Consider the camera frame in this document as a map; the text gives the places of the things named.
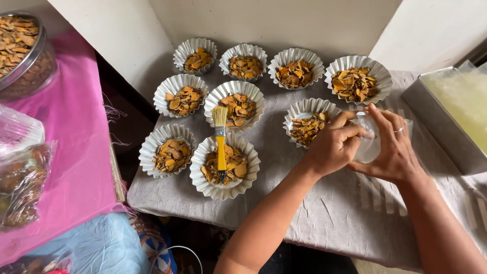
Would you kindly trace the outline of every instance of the yellow liquid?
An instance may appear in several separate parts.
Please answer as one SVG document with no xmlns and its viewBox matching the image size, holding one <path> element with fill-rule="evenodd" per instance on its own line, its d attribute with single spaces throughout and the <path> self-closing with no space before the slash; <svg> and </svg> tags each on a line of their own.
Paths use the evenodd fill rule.
<svg viewBox="0 0 487 274">
<path fill-rule="evenodd" d="M 472 141 L 487 153 L 487 75 L 479 72 L 421 77 Z"/>
</svg>

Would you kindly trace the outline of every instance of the patterned fabric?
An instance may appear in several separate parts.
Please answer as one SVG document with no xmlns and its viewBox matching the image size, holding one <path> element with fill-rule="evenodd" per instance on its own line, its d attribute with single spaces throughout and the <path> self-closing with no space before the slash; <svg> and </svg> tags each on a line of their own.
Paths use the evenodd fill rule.
<svg viewBox="0 0 487 274">
<path fill-rule="evenodd" d="M 156 274 L 175 274 L 176 263 L 171 250 L 156 256 L 161 250 L 170 245 L 170 238 L 164 230 L 164 225 L 153 221 L 149 217 L 139 214 L 137 217 L 129 217 L 130 225 L 139 235 L 142 249 L 147 254 L 149 262 L 152 264 L 156 259 L 152 273 Z"/>
</svg>

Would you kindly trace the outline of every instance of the plastic bag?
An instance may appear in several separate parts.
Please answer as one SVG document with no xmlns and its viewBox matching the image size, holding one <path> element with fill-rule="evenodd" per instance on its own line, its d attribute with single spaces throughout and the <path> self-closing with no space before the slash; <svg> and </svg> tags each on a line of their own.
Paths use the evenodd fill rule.
<svg viewBox="0 0 487 274">
<path fill-rule="evenodd" d="M 69 274 L 73 253 L 64 252 L 59 257 L 41 256 L 20 258 L 15 263 L 0 268 L 0 274 Z"/>
<path fill-rule="evenodd" d="M 0 157 L 0 231 L 18 229 L 38 219 L 35 204 L 56 143 L 32 145 Z"/>
<path fill-rule="evenodd" d="M 0 156 L 42 143 L 44 138 L 39 120 L 0 105 Z"/>
<path fill-rule="evenodd" d="M 363 111 L 357 112 L 357 116 L 351 122 L 360 125 L 368 133 L 367 136 L 360 138 L 360 146 L 357 149 L 354 161 L 368 164 L 375 160 L 380 153 L 379 128 L 375 120 Z M 408 125 L 409 138 L 411 138 L 413 123 L 411 120 L 406 119 L 406 124 Z"/>
</svg>

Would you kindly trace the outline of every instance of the hand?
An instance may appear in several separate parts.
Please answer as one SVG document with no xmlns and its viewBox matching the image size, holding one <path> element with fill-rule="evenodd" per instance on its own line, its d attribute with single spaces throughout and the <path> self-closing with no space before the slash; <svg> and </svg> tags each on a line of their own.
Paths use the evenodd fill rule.
<svg viewBox="0 0 487 274">
<path fill-rule="evenodd" d="M 398 186 L 427 177 L 412 149 L 406 121 L 390 111 L 377 109 L 374 104 L 370 104 L 366 110 L 380 131 L 380 153 L 369 164 L 353 161 L 348 167 Z"/>
<path fill-rule="evenodd" d="M 309 146 L 302 160 L 304 166 L 323 177 L 350 163 L 360 146 L 359 136 L 366 134 L 359 125 L 345 126 L 355 115 L 355 112 L 342 111 L 327 124 Z"/>
</svg>

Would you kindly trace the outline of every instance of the pink cloth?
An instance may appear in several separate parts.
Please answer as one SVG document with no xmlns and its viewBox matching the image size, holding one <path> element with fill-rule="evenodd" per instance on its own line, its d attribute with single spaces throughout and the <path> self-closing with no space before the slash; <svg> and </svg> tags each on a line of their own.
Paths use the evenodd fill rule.
<svg viewBox="0 0 487 274">
<path fill-rule="evenodd" d="M 58 71 L 40 93 L 6 105 L 42 122 L 58 140 L 37 204 L 39 220 L 0 233 L 0 266 L 120 204 L 115 200 L 107 117 L 94 49 L 76 31 L 54 38 Z"/>
</svg>

